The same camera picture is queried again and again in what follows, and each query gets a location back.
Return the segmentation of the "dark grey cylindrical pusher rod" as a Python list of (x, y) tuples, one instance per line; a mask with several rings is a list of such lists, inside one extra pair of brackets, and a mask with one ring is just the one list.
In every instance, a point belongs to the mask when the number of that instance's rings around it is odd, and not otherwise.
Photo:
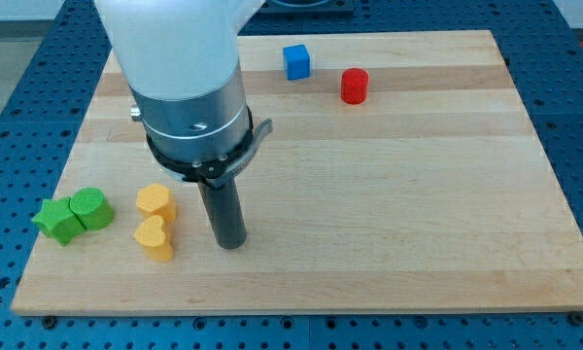
[(198, 187), (218, 245), (226, 250), (242, 246), (247, 231), (235, 181), (218, 188), (200, 182)]

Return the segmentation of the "black clamp ring mount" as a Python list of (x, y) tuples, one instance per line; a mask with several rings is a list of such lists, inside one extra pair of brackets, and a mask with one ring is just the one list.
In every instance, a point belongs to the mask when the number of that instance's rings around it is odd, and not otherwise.
[(209, 161), (181, 162), (165, 156), (147, 136), (147, 144), (154, 159), (172, 178), (180, 182), (204, 183), (220, 188), (238, 176), (253, 158), (264, 138), (273, 131), (273, 121), (265, 119), (253, 130), (245, 133), (241, 142), (228, 154)]

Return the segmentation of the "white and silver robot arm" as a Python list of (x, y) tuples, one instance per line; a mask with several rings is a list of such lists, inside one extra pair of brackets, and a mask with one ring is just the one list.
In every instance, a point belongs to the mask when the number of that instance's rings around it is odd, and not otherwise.
[(198, 185), (218, 244), (247, 232), (236, 176), (272, 131), (253, 122), (238, 33), (263, 0), (96, 0), (161, 167)]

